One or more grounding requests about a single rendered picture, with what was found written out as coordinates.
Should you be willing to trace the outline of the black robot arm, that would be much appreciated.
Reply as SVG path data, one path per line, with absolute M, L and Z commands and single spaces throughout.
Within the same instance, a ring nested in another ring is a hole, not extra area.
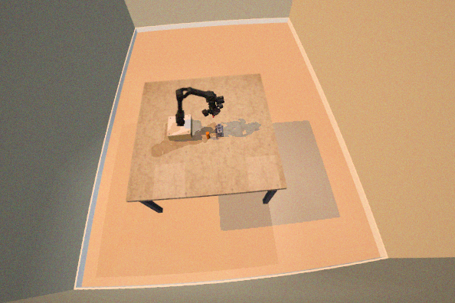
M 184 91 L 187 92 L 184 93 Z M 214 106 L 215 102 L 217 104 L 224 103 L 223 96 L 217 96 L 213 91 L 210 90 L 204 91 L 191 87 L 176 90 L 176 98 L 178 100 L 178 111 L 177 114 L 175 115 L 175 122 L 177 124 L 176 126 L 184 126 L 185 124 L 184 120 L 185 114 L 184 110 L 182 110 L 182 100 L 190 94 L 204 97 L 206 99 L 206 103 L 208 103 L 209 106 Z M 214 116 L 216 116 L 218 113 L 220 113 L 221 110 L 215 106 L 213 109 L 210 109 L 210 111 L 213 113 Z

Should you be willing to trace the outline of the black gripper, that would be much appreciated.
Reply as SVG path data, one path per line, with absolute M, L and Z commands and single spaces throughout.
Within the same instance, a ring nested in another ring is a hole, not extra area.
M 217 106 L 216 106 L 216 105 L 217 105 Z M 216 103 L 216 105 L 214 105 L 214 106 L 209 106 L 209 107 L 208 107 L 209 109 L 207 109 L 207 110 L 206 110 L 206 109 L 202 110 L 203 115 L 204 115 L 204 116 L 208 116 L 209 114 L 212 114 L 212 115 L 213 115 L 213 113 L 210 111 L 210 109 L 213 109 L 215 106 L 216 106 L 217 108 L 219 107 L 219 109 L 222 109 L 222 108 L 223 108 L 223 105 L 222 105 L 221 103 L 220 103 L 220 104 L 217 104 L 217 103 Z

